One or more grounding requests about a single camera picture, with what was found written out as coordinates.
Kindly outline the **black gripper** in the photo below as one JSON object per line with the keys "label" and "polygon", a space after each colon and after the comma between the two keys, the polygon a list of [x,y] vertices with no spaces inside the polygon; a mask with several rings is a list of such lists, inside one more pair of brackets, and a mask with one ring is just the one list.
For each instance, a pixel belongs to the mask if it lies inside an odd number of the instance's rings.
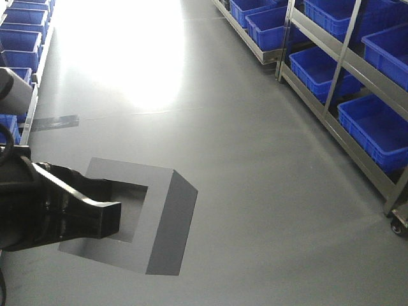
{"label": "black gripper", "polygon": [[1,146],[1,250],[20,251],[67,239],[102,239],[119,231],[122,204],[113,182],[31,161],[28,146]]}

